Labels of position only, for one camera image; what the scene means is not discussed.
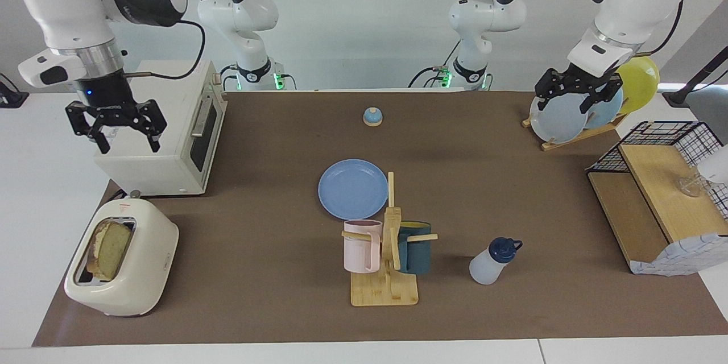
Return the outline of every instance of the wire basket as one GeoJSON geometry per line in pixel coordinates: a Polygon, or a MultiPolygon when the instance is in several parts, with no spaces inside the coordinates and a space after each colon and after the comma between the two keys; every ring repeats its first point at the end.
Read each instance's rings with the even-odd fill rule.
{"type": "MultiPolygon", "coordinates": [[[[699,164],[723,144],[705,122],[646,121],[635,126],[627,136],[604,154],[587,172],[629,172],[619,152],[622,144],[660,144],[675,146],[690,167],[699,164]]],[[[704,181],[715,207],[728,221],[728,188],[704,181]]]]}

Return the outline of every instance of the mug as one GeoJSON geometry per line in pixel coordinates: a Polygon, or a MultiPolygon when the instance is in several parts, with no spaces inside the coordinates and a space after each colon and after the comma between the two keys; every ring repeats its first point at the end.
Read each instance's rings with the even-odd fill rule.
{"type": "Polygon", "coordinates": [[[430,240],[424,242],[407,242],[410,236],[431,234],[432,226],[427,222],[403,221],[400,224],[400,234],[397,237],[400,249],[400,269],[402,273],[425,274],[429,272],[432,244],[430,240]]]}
{"type": "Polygon", "coordinates": [[[344,268],[351,273],[374,273],[379,271],[379,249],[382,237],[382,222],[346,221],[344,231],[368,234],[369,240],[344,237],[344,268]]]}

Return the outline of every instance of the blue plate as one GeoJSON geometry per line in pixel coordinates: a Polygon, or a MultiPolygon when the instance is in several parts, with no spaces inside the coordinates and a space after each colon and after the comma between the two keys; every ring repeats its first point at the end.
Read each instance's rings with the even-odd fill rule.
{"type": "Polygon", "coordinates": [[[345,159],[331,165],[319,181],[319,200],[344,221],[366,219],[387,202],[387,178],[372,162],[345,159]]]}
{"type": "Polygon", "coordinates": [[[586,129],[599,128],[605,126],[614,118],[617,117],[619,110],[622,109],[622,102],[624,101],[624,91],[620,88],[619,91],[614,95],[614,98],[609,102],[597,102],[592,105],[587,112],[589,120],[587,125],[584,126],[586,129]]]}

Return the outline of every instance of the white checkered cloth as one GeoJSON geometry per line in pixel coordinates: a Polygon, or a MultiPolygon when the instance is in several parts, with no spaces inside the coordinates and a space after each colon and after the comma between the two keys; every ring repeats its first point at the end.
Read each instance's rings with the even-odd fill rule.
{"type": "Polygon", "coordinates": [[[630,261],[634,274],[685,276],[728,261],[728,237],[716,233],[671,243],[652,263],[630,261]]]}

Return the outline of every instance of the bread slice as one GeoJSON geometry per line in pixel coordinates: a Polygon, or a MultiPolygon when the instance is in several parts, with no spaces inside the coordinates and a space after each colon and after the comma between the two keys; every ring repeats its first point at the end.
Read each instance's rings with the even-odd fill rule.
{"type": "Polygon", "coordinates": [[[110,219],[101,221],[89,242],[86,270],[99,280],[108,282],[116,278],[131,237],[129,227],[110,219]]]}

